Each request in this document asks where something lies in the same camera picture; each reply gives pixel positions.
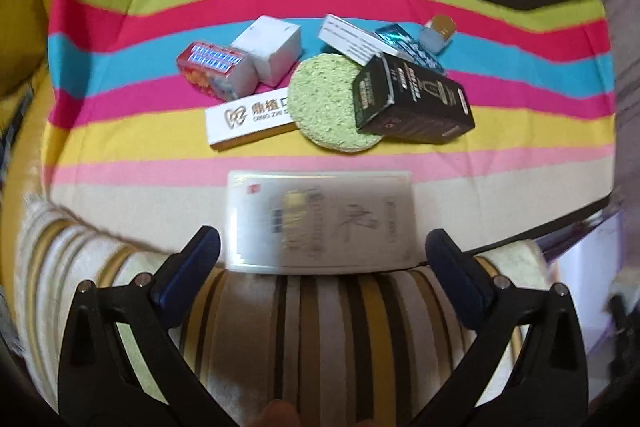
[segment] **white plastic case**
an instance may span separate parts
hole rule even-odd
[[[337,274],[416,266],[408,172],[250,172],[228,176],[226,266]]]

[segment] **barcode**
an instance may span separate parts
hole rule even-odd
[[[271,216],[271,232],[282,233],[282,209],[276,208]]]

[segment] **finger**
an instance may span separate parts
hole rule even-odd
[[[300,416],[290,403],[274,400],[249,427],[300,427]]]

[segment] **striped fabric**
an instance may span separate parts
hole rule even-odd
[[[141,251],[32,200],[15,272],[16,316],[28,367],[54,407],[66,316],[83,279],[99,287],[155,272],[165,254]],[[548,287],[534,243],[480,259],[491,274]],[[120,334],[143,388],[162,400],[130,329]],[[434,396],[473,341],[429,268],[341,277],[257,276],[214,269],[181,328],[177,348],[201,383],[240,424],[273,398],[302,424],[351,426],[373,418],[404,426]],[[483,400],[506,382],[522,345],[514,337]]]
[[[196,39],[229,44],[262,14],[301,25],[311,57],[328,12],[367,30],[398,22],[414,35],[432,16],[451,16],[458,33],[442,63],[465,86],[476,130],[439,147],[382,140],[357,156],[298,132],[213,152],[203,108],[220,100],[180,77],[175,57]],[[231,169],[410,170],[417,240],[444,227],[465,249],[612,188],[613,73],[599,0],[53,0],[49,32],[50,197],[163,250],[202,223],[224,228],[223,204],[212,202],[224,201]]]

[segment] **metal rivet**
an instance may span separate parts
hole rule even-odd
[[[151,279],[152,277],[150,273],[142,272],[136,275],[135,279],[133,279],[133,284],[142,288],[142,286],[146,286],[147,284],[149,284],[151,282]]]
[[[498,288],[500,288],[501,290],[504,290],[509,286],[511,286],[511,281],[509,280],[508,277],[505,277],[504,275],[496,275],[494,277],[494,284],[498,286]]]
[[[569,293],[569,288],[566,287],[566,284],[562,284],[561,282],[554,284],[554,290],[556,290],[556,293],[561,297],[564,297]]]
[[[76,291],[80,293],[85,293],[85,292],[88,292],[93,286],[94,286],[93,281],[90,281],[89,279],[85,279],[84,281],[81,281],[79,283],[78,287],[76,288]]]

